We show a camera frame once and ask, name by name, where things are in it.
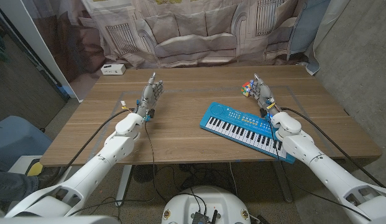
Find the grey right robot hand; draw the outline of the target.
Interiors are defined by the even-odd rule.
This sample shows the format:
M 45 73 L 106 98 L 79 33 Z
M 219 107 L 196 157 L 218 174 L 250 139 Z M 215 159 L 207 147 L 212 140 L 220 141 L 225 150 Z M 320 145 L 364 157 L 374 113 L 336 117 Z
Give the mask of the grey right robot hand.
M 269 86 L 264 83 L 263 79 L 261 79 L 257 73 L 254 74 L 254 79 L 250 81 L 250 84 L 249 94 L 257 101 L 260 107 L 261 117 L 267 114 L 274 116 L 281 112 Z

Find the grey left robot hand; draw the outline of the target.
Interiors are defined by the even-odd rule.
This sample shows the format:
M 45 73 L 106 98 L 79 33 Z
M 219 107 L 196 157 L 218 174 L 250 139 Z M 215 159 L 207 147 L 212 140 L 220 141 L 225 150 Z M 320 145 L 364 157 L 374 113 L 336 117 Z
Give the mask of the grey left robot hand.
M 163 81 L 155 81 L 156 73 L 154 72 L 149 78 L 147 85 L 144 87 L 139 103 L 134 113 L 145 118 L 147 115 L 153 115 L 158 99 L 163 93 Z

